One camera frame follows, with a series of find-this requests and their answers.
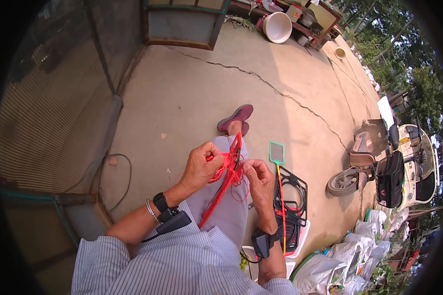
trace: green fly swatter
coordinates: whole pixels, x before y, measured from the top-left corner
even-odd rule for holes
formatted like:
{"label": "green fly swatter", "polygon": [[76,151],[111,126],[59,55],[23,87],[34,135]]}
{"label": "green fly swatter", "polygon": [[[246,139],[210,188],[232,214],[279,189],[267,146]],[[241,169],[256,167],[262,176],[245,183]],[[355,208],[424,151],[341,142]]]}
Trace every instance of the green fly swatter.
{"label": "green fly swatter", "polygon": [[282,221],[284,225],[284,255],[285,255],[285,211],[284,211],[284,194],[282,192],[281,172],[279,171],[279,165],[284,164],[284,145],[271,141],[269,143],[269,160],[276,163],[277,179],[279,180],[279,190],[281,192],[281,204],[282,204]]}

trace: metal pot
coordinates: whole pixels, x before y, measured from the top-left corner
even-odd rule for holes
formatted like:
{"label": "metal pot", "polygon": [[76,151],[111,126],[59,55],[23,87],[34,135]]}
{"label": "metal pot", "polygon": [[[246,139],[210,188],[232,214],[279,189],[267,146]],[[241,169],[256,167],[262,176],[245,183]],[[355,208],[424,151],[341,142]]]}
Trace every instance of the metal pot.
{"label": "metal pot", "polygon": [[316,23],[316,17],[312,9],[304,8],[299,22],[309,28],[313,23]]}

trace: scooter wheel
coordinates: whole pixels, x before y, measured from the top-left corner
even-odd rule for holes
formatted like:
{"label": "scooter wheel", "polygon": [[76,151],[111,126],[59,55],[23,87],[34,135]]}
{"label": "scooter wheel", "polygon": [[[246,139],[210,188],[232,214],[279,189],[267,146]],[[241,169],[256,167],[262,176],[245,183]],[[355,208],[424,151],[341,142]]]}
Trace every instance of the scooter wheel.
{"label": "scooter wheel", "polygon": [[358,190],[359,181],[360,178],[357,173],[345,177],[343,172],[340,172],[328,180],[326,189],[332,196],[344,197]]}

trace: hand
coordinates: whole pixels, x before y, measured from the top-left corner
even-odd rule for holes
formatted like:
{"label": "hand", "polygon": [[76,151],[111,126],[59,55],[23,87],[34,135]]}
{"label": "hand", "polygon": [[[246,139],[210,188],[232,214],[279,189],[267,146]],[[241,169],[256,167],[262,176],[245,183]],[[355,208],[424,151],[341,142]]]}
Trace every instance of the hand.
{"label": "hand", "polygon": [[239,162],[243,165],[243,174],[249,180],[249,191],[253,198],[254,209],[259,220],[258,226],[272,235],[277,231],[274,208],[274,175],[263,160],[246,159]]}
{"label": "hand", "polygon": [[[214,156],[213,159],[207,162],[206,158],[211,155]],[[179,184],[193,194],[205,186],[222,165],[223,156],[218,148],[212,142],[206,142],[190,152]]]}

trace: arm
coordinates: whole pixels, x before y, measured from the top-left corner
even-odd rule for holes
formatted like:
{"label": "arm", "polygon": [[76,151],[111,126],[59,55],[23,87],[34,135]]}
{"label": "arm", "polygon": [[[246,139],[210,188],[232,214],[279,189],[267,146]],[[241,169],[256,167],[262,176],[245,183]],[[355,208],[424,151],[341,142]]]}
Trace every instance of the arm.
{"label": "arm", "polygon": [[[190,195],[208,183],[215,171],[223,164],[223,157],[219,153],[217,147],[211,142],[207,142],[190,152],[181,180],[163,193],[169,207],[178,206],[183,200],[189,198]],[[207,162],[206,157],[210,155],[215,157],[212,161]],[[158,217],[160,212],[154,206],[153,201],[150,201],[149,205],[155,216]],[[145,205],[125,215],[105,235],[121,240],[128,251],[132,253],[135,246],[157,225],[158,222],[149,214]]]}
{"label": "arm", "polygon": [[[277,222],[272,207],[274,193],[274,175],[263,160],[243,160],[243,173],[248,177],[249,190],[253,198],[254,209],[258,214],[258,227],[273,235],[277,231]],[[263,286],[274,278],[286,278],[287,268],[279,241],[269,251],[269,257],[259,262],[259,284]]]}

